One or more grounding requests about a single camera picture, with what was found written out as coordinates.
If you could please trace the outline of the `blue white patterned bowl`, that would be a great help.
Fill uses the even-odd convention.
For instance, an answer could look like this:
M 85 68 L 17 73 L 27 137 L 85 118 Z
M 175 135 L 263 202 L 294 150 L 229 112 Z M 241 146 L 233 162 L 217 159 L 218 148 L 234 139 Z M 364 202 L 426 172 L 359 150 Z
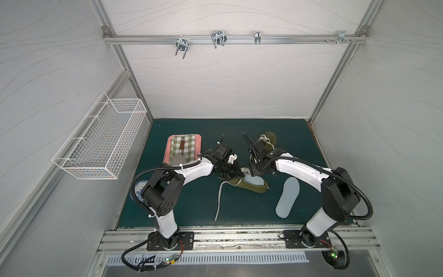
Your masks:
M 142 203 L 144 202 L 144 199 L 141 194 L 147 182 L 148 182 L 147 180 L 138 180 L 135 183 L 135 195 L 137 196 L 138 200 Z

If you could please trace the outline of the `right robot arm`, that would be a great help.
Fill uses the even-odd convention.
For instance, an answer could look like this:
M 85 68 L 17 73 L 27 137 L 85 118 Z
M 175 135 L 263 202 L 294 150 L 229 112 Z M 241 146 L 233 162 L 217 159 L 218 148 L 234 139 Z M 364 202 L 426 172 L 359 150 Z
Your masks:
M 362 194 L 345 169 L 319 167 L 280 148 L 269 150 L 263 142 L 253 143 L 246 133 L 242 135 L 249 145 L 249 170 L 252 176 L 285 173 L 311 185 L 321 193 L 321 208 L 302 228 L 300 236 L 304 240 L 318 238 L 338 223 L 346 221 L 360 202 Z

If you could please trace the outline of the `pink tray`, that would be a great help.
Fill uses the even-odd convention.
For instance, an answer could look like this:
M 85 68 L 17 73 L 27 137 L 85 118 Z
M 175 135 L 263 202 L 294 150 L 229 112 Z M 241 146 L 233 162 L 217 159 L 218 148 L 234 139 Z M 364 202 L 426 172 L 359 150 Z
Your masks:
M 194 134 L 194 135 L 196 135 L 196 157 L 195 157 L 195 160 L 197 160 L 198 154 L 201 153 L 202 137 L 199 134 Z M 167 163 L 168 165 L 169 165 L 169 160 L 170 160 L 170 145 L 171 145 L 171 137 L 172 136 L 175 136 L 175 135 L 171 135 L 168 138 L 166 150 L 165 150 L 165 154 L 164 154 L 164 158 L 163 158 L 163 162 Z

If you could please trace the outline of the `light blue insole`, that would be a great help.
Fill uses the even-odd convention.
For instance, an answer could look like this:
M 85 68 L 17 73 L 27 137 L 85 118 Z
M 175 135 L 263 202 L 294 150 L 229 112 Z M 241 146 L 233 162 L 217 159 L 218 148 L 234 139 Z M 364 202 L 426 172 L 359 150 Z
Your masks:
M 292 207 L 300 194 L 299 180 L 295 177 L 288 178 L 283 184 L 280 199 L 276 205 L 275 212 L 279 218 L 287 218 Z
M 263 178 L 258 176 L 252 176 L 251 174 L 245 173 L 243 180 L 248 184 L 252 186 L 265 186 L 265 181 Z

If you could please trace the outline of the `small metal clip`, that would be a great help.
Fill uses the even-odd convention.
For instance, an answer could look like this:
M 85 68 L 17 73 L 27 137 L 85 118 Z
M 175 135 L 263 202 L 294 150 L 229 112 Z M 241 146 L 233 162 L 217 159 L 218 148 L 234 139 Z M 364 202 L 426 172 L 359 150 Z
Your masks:
M 255 45 L 259 45 L 261 43 L 261 32 L 260 31 L 256 31 L 254 33 L 254 43 L 255 43 Z

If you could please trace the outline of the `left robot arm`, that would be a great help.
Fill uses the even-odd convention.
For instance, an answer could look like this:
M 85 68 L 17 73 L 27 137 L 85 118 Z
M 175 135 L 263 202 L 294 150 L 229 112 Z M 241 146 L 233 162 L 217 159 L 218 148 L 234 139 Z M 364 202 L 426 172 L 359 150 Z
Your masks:
M 198 155 L 194 162 L 176 166 L 162 166 L 152 174 L 141 196 L 153 217 L 157 232 L 165 239 L 178 233 L 174 217 L 180 194 L 185 185 L 202 177 L 216 174 L 224 181 L 241 181 L 244 173 L 233 149 L 225 143 Z

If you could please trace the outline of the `metal hook clamp middle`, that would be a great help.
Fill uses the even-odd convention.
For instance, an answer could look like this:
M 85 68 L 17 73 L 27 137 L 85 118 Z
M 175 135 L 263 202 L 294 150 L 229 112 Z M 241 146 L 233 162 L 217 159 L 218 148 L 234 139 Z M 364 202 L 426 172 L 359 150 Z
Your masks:
M 215 31 L 211 33 L 211 40 L 214 45 L 214 48 L 218 48 L 218 46 L 224 46 L 227 41 L 226 32 L 225 31 Z

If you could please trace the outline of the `green checkered cloth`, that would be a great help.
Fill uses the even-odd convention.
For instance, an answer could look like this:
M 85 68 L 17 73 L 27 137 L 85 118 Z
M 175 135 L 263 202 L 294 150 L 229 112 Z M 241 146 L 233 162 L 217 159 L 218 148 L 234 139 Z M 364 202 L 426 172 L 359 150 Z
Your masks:
M 190 163 L 196 157 L 196 135 L 175 135 L 171 137 L 169 165 Z

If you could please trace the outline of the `metal bracket right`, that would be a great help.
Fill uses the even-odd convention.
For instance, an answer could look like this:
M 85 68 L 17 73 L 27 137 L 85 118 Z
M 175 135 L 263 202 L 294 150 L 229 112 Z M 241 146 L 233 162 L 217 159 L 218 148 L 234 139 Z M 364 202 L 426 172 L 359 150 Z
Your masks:
M 327 43 L 334 43 L 335 45 L 340 45 L 340 44 L 351 45 L 351 44 L 356 43 L 355 39 L 352 39 L 352 38 L 350 39 L 350 38 L 346 37 L 346 32 L 345 31 L 342 31 L 341 33 L 339 33 L 337 35 L 337 38 L 332 39 L 332 40 L 326 39 L 325 41 Z

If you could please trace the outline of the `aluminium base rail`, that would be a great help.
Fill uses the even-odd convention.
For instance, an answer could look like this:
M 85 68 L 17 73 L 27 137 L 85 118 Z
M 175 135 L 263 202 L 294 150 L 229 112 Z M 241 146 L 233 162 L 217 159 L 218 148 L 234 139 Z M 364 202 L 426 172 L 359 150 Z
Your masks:
M 278 235 L 284 230 L 299 230 L 300 225 L 258 226 L 200 226 L 183 227 L 182 232 L 194 232 L 194 248 L 186 253 L 211 252 L 288 252 L 308 249 L 287 249 Z M 98 246 L 98 254 L 121 254 L 143 242 L 153 230 L 150 228 L 117 229 L 106 231 Z M 370 227 L 339 226 L 328 233 L 332 246 L 349 250 L 380 250 L 381 246 Z M 312 248 L 312 251 L 329 248 Z

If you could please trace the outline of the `white vent strip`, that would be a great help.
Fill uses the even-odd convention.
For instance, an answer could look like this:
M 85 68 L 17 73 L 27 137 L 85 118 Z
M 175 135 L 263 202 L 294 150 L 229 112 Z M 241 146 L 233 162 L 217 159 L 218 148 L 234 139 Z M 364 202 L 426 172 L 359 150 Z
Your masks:
M 148 265 L 158 265 L 173 254 L 134 254 L 126 259 L 132 265 L 137 265 L 146 259 L 154 257 Z M 213 253 L 184 253 L 176 262 L 178 265 L 217 265 L 217 264 L 292 264 L 309 263 L 305 252 L 213 252 Z M 107 266 L 124 266 L 121 255 L 109 255 Z

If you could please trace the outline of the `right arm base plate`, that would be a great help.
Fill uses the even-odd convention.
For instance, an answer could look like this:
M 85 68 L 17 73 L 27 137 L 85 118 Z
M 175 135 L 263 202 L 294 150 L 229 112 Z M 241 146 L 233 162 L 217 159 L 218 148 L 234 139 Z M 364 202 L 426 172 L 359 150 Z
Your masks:
M 301 230 L 284 230 L 278 235 L 284 241 L 287 249 L 312 249 L 312 248 L 329 248 L 332 245 L 329 234 L 324 232 L 316 237 L 308 229 Z

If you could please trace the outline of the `olive shoe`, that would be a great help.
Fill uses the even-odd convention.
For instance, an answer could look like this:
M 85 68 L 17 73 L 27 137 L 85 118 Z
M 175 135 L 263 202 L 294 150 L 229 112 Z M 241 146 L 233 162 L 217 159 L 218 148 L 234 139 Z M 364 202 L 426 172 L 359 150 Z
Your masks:
M 218 220 L 220 212 L 220 204 L 221 204 L 221 195 L 222 195 L 223 186 L 225 184 L 231 185 L 232 187 L 246 189 L 255 193 L 265 193 L 269 189 L 268 183 L 262 177 L 252 176 L 249 169 L 243 167 L 241 168 L 241 172 L 243 173 L 243 177 L 234 177 L 227 181 L 223 181 L 220 184 L 218 191 L 218 206 L 213 224 L 215 224 L 216 221 Z
M 257 141 L 261 143 L 268 151 L 273 151 L 276 146 L 277 137 L 275 133 L 268 131 L 261 134 Z

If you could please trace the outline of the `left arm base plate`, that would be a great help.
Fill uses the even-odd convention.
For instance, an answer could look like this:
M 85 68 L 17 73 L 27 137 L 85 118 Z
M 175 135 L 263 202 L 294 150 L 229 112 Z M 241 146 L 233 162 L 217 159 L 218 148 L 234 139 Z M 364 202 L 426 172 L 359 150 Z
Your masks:
M 176 231 L 170 238 L 160 232 L 152 232 L 148 236 L 147 251 L 192 250 L 194 248 L 194 232 Z

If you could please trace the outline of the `aluminium crossbar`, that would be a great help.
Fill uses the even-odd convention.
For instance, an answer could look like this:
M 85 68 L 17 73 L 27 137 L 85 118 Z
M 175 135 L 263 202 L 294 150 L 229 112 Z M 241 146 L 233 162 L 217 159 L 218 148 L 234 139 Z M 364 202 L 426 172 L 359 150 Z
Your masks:
M 328 44 L 325 40 L 335 39 L 333 35 L 264 35 L 261 34 L 260 45 L 314 45 Z M 226 45 L 255 45 L 254 34 L 227 35 Z M 356 44 L 367 43 L 368 36 L 350 35 L 346 37 L 356 40 Z M 211 45 L 210 35 L 115 35 L 104 38 L 107 45 L 175 45 L 179 38 L 186 39 L 190 45 Z

